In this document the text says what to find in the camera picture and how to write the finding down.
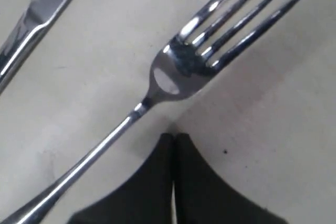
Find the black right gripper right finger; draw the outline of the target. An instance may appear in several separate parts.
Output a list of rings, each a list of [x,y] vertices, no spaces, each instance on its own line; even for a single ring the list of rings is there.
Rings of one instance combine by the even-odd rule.
[[[175,204],[178,223],[286,223],[226,183],[186,133],[175,138]]]

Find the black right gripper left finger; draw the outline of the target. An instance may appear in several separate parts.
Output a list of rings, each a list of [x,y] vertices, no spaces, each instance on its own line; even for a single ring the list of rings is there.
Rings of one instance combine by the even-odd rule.
[[[172,223],[174,137],[163,133],[142,166],[109,195],[73,214],[69,223]]]

